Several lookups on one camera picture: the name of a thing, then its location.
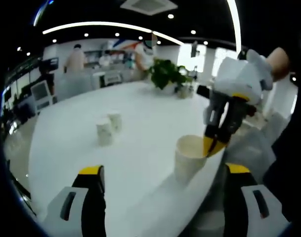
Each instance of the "curved light strip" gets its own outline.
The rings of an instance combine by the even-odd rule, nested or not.
[[[106,22],[106,21],[88,21],[88,22],[77,22],[77,23],[71,23],[71,24],[66,24],[66,25],[62,25],[62,26],[56,26],[54,28],[48,29],[43,31],[43,34],[48,34],[54,31],[59,31],[62,29],[67,29],[67,28],[71,28],[71,27],[76,27],[76,26],[116,26],[116,27],[122,27],[122,28],[128,28],[128,29],[133,29],[133,30],[137,30],[137,31],[143,31],[146,33],[153,33],[159,37],[162,37],[166,40],[170,40],[171,42],[174,42],[176,44],[179,45],[183,45],[184,43],[172,38],[170,36],[161,34],[159,32],[156,31],[152,31],[150,29],[147,28],[143,28],[143,27],[139,27],[139,26],[134,26],[134,25],[129,25],[129,24],[123,24],[123,23],[117,23],[117,22]]]
[[[236,6],[235,0],[227,0],[231,18],[234,24],[234,31],[235,31],[235,41],[236,41],[236,52],[239,54],[241,51],[241,33],[240,33],[240,22],[238,16],[238,10]]]

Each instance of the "black ceiling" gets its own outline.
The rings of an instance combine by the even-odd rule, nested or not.
[[[242,43],[255,48],[266,55],[276,47],[281,34],[279,19],[273,11],[277,0],[236,0],[240,17]],[[169,12],[146,16],[119,6],[124,0],[54,0],[47,5],[45,12],[36,27],[34,17],[44,0],[15,1],[8,10],[10,24],[7,29],[11,39],[8,54],[9,66],[12,68],[18,62],[26,59],[26,52],[33,55],[42,51],[43,47],[51,44],[52,39],[58,42],[83,39],[84,33],[89,38],[113,38],[116,32],[121,38],[137,39],[140,32],[117,27],[74,27],[42,35],[43,30],[83,21],[112,21],[127,23],[158,31],[174,38],[192,37],[191,30],[196,30],[195,37],[202,39],[224,40],[235,42],[234,28],[230,10],[226,0],[172,0],[178,8]],[[168,19],[172,13],[174,19]],[[170,43],[160,39],[163,44]],[[23,51],[16,52],[18,46]]]

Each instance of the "white table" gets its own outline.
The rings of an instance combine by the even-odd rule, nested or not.
[[[176,237],[207,195],[223,151],[210,158],[187,187],[174,179],[176,141],[203,135],[208,100],[158,95],[132,82],[82,94],[45,108],[30,150],[29,182],[40,218],[49,202],[87,166],[105,166],[108,237]],[[99,148],[95,122],[120,110],[123,131]]]

